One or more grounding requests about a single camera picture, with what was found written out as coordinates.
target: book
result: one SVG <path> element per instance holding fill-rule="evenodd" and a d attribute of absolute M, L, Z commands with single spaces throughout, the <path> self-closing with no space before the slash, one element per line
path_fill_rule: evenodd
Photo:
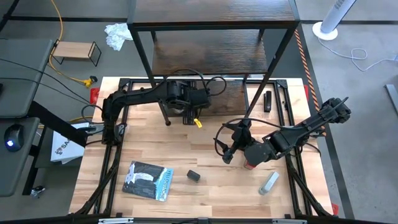
<path fill-rule="evenodd" d="M 174 170 L 132 161 L 122 191 L 165 202 Z"/>
<path fill-rule="evenodd" d="M 75 128 L 87 128 L 88 123 L 73 124 Z M 52 148 L 51 148 L 51 162 L 61 161 L 62 164 L 66 164 L 76 158 L 83 156 L 85 148 L 80 146 L 73 141 L 63 137 L 58 132 L 54 131 L 52 136 Z"/>

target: gray desk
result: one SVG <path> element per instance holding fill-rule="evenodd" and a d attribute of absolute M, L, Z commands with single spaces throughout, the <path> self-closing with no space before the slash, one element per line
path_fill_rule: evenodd
<path fill-rule="evenodd" d="M 44 71 L 52 49 L 51 40 L 0 40 L 0 58 Z M 0 61 L 0 118 L 26 116 L 39 84 L 24 80 L 1 78 L 27 78 L 39 82 L 42 73 L 9 62 Z"/>
<path fill-rule="evenodd" d="M 353 112 L 349 121 L 330 125 L 337 153 L 331 159 L 340 161 L 355 218 L 395 223 L 398 118 L 384 85 L 398 86 L 398 62 L 382 62 L 361 72 L 350 59 L 322 47 L 312 33 L 312 25 L 303 25 L 303 31 L 320 97 L 349 97 L 346 104 Z M 340 25 L 338 32 L 335 40 L 325 44 L 345 55 L 353 48 L 366 49 L 368 59 L 357 61 L 361 68 L 398 54 L 398 26 Z M 335 184 L 328 184 L 335 189 Z"/>
<path fill-rule="evenodd" d="M 24 127 L 24 145 L 17 152 L 9 152 L 3 138 L 4 128 L 15 123 Z M 38 118 L 0 119 L 0 197 L 14 194 L 38 125 Z"/>

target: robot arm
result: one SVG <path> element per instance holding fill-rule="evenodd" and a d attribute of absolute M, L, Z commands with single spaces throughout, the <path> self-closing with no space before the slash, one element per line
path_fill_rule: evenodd
<path fill-rule="evenodd" d="M 223 160 L 229 164 L 237 149 L 244 151 L 247 166 L 256 167 L 262 162 L 271 159 L 277 160 L 284 157 L 294 147 L 303 146 L 311 133 L 320 130 L 326 123 L 344 123 L 350 117 L 351 110 L 344 104 L 348 98 L 341 101 L 339 98 L 331 98 L 322 104 L 321 110 L 314 116 L 297 124 L 292 128 L 282 128 L 263 137 L 259 142 L 251 137 L 251 123 L 243 119 L 239 124 L 227 125 L 227 128 L 234 130 L 232 139 L 234 143 L 228 147 L 215 138 L 215 142 L 223 148 Z"/>
<path fill-rule="evenodd" d="M 117 145 L 125 124 L 116 126 L 119 114 L 124 106 L 146 103 L 164 104 L 169 109 L 208 108 L 210 93 L 206 88 L 197 90 L 185 82 L 164 80 L 153 88 L 141 88 L 129 93 L 121 90 L 110 94 L 103 102 L 102 119 L 104 121 L 103 144 Z"/>

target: small wooden table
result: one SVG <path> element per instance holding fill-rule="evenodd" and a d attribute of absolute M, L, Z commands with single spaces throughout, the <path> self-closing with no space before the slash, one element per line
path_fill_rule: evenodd
<path fill-rule="evenodd" d="M 98 98 L 99 106 L 102 106 L 104 98 L 117 90 L 118 83 L 118 77 L 103 78 Z M 297 124 L 309 117 L 310 111 L 302 80 L 288 78 L 287 83 Z M 138 89 L 150 85 L 143 83 L 133 87 Z M 257 88 L 258 85 L 248 84 L 249 100 L 253 98 Z M 273 91 L 273 88 L 266 86 L 264 92 L 267 90 Z M 275 93 L 272 97 L 270 113 L 263 112 L 261 97 L 251 117 L 278 124 Z M 262 163 L 254 170 L 247 170 L 243 167 L 244 157 L 241 151 L 234 155 L 230 165 L 225 164 L 216 154 L 213 137 L 223 122 L 236 117 L 203 116 L 200 118 L 203 124 L 201 129 L 183 125 L 181 118 L 170 118 L 172 125 L 167 127 L 157 103 L 130 106 L 112 214 L 123 212 L 124 217 L 135 218 L 283 218 L 285 214 L 294 215 L 284 158 Z M 101 120 L 101 111 L 98 109 L 95 110 L 94 120 Z M 252 123 L 251 132 L 257 139 L 274 130 L 275 128 L 262 123 Z M 231 133 L 225 129 L 220 134 L 220 140 L 230 144 Z M 100 135 L 93 136 L 89 141 L 100 137 Z M 313 139 L 310 143 L 317 145 Z M 104 152 L 105 146 L 100 143 L 86 147 L 70 212 L 81 208 L 98 186 Z M 133 160 L 174 168 L 166 202 L 121 191 Z M 305 146 L 302 160 L 309 189 L 325 210 L 331 213 L 331 202 L 319 153 Z M 201 175 L 199 183 L 187 178 L 186 174 L 190 169 Z M 277 171 L 280 177 L 272 190 L 267 195 L 261 196 L 258 188 L 272 171 Z M 105 207 L 107 196 L 108 189 L 104 191 L 102 209 Z M 304 211 L 299 188 L 298 197 L 301 209 Z"/>

